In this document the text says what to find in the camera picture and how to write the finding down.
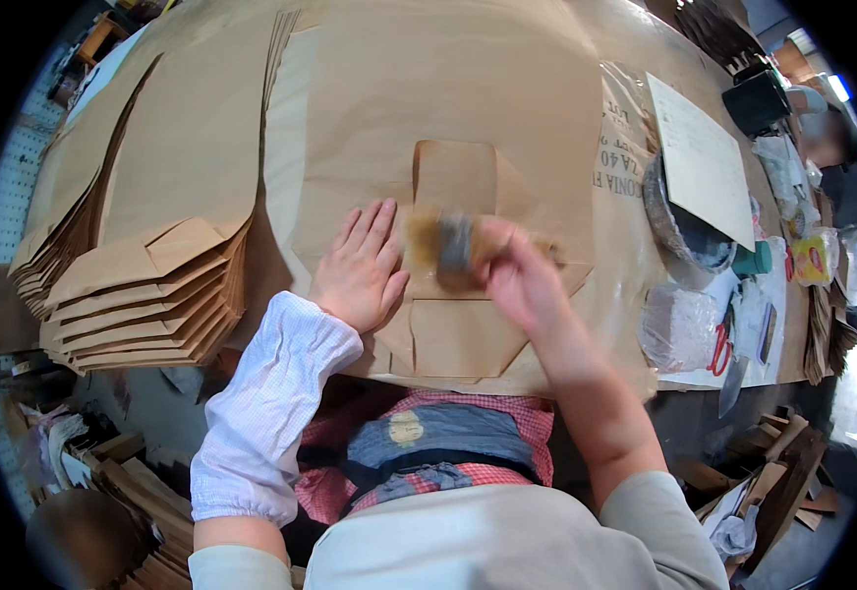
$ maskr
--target paper sign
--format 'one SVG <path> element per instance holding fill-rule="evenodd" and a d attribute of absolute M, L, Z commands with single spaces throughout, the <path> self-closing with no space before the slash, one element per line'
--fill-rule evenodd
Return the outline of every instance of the paper sign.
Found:
<path fill-rule="evenodd" d="M 648 88 L 658 115 L 668 199 L 754 251 L 740 146 L 707 113 L 650 74 Z"/>

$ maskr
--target green container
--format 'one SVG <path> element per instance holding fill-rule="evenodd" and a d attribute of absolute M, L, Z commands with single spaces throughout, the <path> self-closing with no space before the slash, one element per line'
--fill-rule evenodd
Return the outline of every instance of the green container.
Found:
<path fill-rule="evenodd" d="M 746 248 L 736 248 L 736 258 L 733 259 L 733 272 L 738 277 L 745 275 L 765 275 L 773 270 L 773 252 L 769 248 L 769 242 L 761 240 L 756 242 L 756 252 L 750 252 Z"/>

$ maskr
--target checkered sleeve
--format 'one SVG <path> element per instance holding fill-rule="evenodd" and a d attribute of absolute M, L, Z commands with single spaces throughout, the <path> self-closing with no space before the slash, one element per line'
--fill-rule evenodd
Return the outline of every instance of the checkered sleeve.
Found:
<path fill-rule="evenodd" d="M 193 457 L 193 520 L 297 514 L 297 447 L 327 378 L 363 354 L 349 325 L 291 293 L 275 295 L 226 389 L 206 404 Z"/>

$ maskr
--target left hand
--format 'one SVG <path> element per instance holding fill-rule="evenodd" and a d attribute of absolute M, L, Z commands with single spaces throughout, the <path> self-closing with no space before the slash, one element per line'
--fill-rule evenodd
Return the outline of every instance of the left hand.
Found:
<path fill-rule="evenodd" d="M 354 208 L 340 228 L 311 284 L 310 301 L 360 334 L 382 322 L 409 280 L 399 263 L 397 236 L 390 236 L 396 201 Z"/>

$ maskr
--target gray bowl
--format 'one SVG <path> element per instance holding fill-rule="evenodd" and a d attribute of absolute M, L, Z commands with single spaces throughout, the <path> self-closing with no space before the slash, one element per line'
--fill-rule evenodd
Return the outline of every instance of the gray bowl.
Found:
<path fill-rule="evenodd" d="M 668 200 L 660 150 L 648 161 L 642 195 L 651 230 L 679 259 L 715 275 L 733 263 L 736 242 Z"/>

